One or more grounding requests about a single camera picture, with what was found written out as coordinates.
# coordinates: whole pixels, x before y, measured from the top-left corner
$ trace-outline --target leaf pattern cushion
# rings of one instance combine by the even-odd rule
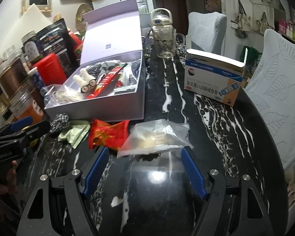
[[[245,91],[263,117],[284,169],[294,165],[295,44],[266,30],[260,63]]]
[[[226,26],[227,17],[218,12],[189,14],[188,34],[191,35],[191,41],[206,52],[221,54]]]

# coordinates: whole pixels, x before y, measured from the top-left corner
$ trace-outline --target glass mug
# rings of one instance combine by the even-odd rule
[[[176,34],[176,29],[153,30],[154,45],[156,55],[160,58],[172,58],[176,55],[176,36],[183,37],[183,42],[177,47],[181,49],[185,44],[186,38],[183,34]]]

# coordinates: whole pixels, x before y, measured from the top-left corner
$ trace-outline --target green packet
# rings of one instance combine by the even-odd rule
[[[58,141],[68,140],[73,149],[76,149],[89,130],[90,123],[88,121],[72,120],[70,121],[70,127],[60,133]]]

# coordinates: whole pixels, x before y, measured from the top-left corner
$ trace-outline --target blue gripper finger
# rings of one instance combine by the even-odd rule
[[[181,159],[195,194],[201,199],[207,199],[208,193],[205,190],[204,179],[186,148],[182,149]]]
[[[107,147],[104,147],[85,179],[85,189],[83,191],[85,197],[90,197],[96,191],[97,185],[104,173],[108,160],[109,151]]]

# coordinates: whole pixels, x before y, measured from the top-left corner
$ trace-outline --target blue clamp handle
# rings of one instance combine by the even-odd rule
[[[192,152],[190,147],[184,147],[182,149],[182,163],[185,167],[185,170],[187,172],[188,178],[190,180],[192,188],[194,189],[195,194],[199,195],[201,199],[205,200],[208,198],[208,193],[205,190],[205,180],[197,165],[195,164],[194,160],[191,158],[189,152]]]
[[[33,123],[33,118],[30,117],[30,116],[27,116],[27,117],[25,117],[25,118],[23,118],[21,120],[18,120],[16,122],[12,123],[11,127],[10,127],[10,130],[12,132],[18,132],[18,131],[24,129],[25,127],[27,127],[27,126],[32,125],[32,123]]]
[[[80,192],[84,197],[90,197],[97,189],[97,185],[104,173],[109,160],[107,147],[100,147],[85,170],[82,169]]]

